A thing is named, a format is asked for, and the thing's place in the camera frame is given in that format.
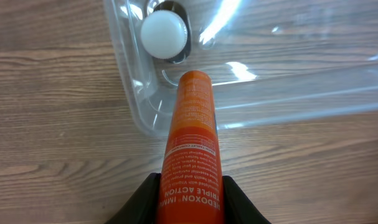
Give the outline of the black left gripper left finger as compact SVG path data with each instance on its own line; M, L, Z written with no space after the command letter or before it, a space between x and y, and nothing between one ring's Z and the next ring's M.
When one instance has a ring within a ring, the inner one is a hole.
M156 217L160 173L150 173L118 212L105 224L152 224Z

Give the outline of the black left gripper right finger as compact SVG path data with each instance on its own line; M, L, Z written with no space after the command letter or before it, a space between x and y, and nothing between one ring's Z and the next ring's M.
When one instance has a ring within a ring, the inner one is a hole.
M224 175L224 213L227 224L271 224L230 176Z

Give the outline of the orange vitamin tube white cap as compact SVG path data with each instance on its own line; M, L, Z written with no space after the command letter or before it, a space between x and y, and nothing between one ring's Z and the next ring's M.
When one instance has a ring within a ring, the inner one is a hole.
M156 223L224 223L224 187L210 77L179 80L166 144Z

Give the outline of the dark bottle white cap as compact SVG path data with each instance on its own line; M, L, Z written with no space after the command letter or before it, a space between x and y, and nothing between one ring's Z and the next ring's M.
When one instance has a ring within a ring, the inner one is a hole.
M168 63L181 63L191 52L189 16L176 1L155 5L144 19L139 36L150 56Z

